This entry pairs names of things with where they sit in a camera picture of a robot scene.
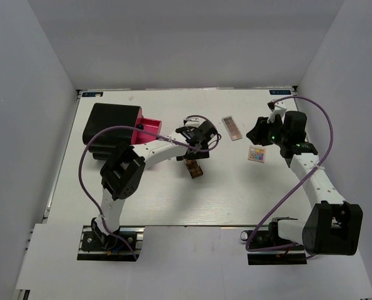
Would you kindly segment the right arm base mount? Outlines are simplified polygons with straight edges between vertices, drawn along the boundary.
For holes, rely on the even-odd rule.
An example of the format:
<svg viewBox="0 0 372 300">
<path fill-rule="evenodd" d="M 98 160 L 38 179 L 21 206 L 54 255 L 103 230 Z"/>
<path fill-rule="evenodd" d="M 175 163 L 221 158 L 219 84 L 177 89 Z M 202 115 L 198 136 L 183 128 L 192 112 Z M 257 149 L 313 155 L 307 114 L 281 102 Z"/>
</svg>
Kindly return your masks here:
<svg viewBox="0 0 372 300">
<path fill-rule="evenodd" d="M 253 233 L 251 229 L 245 229 L 240 234 L 240 240 L 247 245 L 250 251 L 247 253 L 250 266 L 297 266 L 307 264 L 307 256 L 304 246 L 283 238 L 280 234 L 288 236 L 300 236 L 303 223 L 295 218 L 276 217 L 269 222 L 268 226 L 259 229 L 254 238 L 248 242 Z"/>
</svg>

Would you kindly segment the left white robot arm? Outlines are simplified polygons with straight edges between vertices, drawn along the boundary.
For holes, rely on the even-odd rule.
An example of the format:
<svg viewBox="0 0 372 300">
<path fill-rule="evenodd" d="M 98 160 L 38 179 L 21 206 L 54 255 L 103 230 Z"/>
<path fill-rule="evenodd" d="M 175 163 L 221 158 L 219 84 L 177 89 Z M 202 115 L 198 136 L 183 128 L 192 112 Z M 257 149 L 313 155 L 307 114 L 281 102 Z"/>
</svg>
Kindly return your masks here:
<svg viewBox="0 0 372 300">
<path fill-rule="evenodd" d="M 172 158 L 207 158 L 209 144 L 216 147 L 221 138 L 209 120 L 200 123 L 190 117 L 168 136 L 151 135 L 155 139 L 147 143 L 119 144 L 100 170 L 103 199 L 91 228 L 103 249 L 117 244 L 125 200 L 136 192 L 145 170 Z"/>
</svg>

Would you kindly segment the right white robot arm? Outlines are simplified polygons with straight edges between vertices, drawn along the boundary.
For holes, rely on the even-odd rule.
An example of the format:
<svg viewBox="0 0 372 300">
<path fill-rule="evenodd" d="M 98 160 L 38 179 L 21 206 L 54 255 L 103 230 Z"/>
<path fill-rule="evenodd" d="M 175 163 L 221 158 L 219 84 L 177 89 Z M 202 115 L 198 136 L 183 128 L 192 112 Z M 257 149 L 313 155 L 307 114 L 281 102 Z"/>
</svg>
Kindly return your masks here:
<svg viewBox="0 0 372 300">
<path fill-rule="evenodd" d="M 259 117 L 247 138 L 255 146 L 274 144 L 288 167 L 302 182 L 311 212 L 306 219 L 275 217 L 269 224 L 268 241 L 275 249 L 301 245 L 310 254 L 353 256 L 358 249 L 363 210 L 350 204 L 319 166 L 313 144 L 306 141 L 307 117 L 298 111 Z"/>
</svg>

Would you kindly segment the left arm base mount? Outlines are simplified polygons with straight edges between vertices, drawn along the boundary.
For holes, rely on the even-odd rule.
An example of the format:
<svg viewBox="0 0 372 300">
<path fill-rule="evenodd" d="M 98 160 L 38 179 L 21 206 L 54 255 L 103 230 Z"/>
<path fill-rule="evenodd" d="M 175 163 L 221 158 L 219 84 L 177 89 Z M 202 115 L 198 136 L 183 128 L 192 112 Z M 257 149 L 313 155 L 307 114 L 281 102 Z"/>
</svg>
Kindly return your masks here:
<svg viewBox="0 0 372 300">
<path fill-rule="evenodd" d="M 139 257 L 143 246 L 143 227 L 122 227 L 118 234 L 126 240 L 131 246 L 136 257 Z M 84 226 L 77 254 L 78 261 L 122 261 L 135 262 L 136 259 L 132 255 L 129 248 L 120 239 L 108 242 L 107 246 L 103 246 L 100 240 L 94 235 L 90 226 Z"/>
</svg>

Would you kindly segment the pink-brown eyeshadow palette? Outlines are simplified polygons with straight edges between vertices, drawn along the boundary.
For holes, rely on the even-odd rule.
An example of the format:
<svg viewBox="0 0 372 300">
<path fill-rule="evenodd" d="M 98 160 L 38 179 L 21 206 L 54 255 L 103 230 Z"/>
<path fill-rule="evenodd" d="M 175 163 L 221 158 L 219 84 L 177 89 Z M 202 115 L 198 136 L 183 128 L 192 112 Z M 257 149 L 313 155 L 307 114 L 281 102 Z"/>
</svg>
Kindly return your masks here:
<svg viewBox="0 0 372 300">
<path fill-rule="evenodd" d="M 222 122 L 232 141 L 237 141 L 243 138 L 232 116 L 223 117 Z"/>
</svg>

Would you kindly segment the brown eyeshadow palette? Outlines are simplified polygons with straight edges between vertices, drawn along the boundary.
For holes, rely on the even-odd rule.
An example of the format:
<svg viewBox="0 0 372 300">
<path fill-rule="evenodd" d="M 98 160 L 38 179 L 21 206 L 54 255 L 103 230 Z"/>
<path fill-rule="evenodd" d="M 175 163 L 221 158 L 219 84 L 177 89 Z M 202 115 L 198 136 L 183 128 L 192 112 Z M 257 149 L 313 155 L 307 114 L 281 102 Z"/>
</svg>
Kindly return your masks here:
<svg viewBox="0 0 372 300">
<path fill-rule="evenodd" d="M 192 179 L 196 179 L 203 175 L 203 170 L 201 169 L 201 166 L 199 165 L 197 160 L 185 159 L 184 163 Z"/>
</svg>

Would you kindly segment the colourful square eyeshadow palette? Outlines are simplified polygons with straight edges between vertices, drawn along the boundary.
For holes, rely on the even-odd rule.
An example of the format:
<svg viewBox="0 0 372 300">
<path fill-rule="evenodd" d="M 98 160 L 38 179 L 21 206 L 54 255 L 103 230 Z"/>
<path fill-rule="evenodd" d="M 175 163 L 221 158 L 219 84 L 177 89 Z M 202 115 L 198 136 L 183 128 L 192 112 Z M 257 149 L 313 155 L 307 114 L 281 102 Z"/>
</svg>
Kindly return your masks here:
<svg viewBox="0 0 372 300">
<path fill-rule="evenodd" d="M 261 146 L 250 146 L 248 151 L 248 160 L 257 163 L 264 163 L 266 157 L 266 150 Z"/>
</svg>

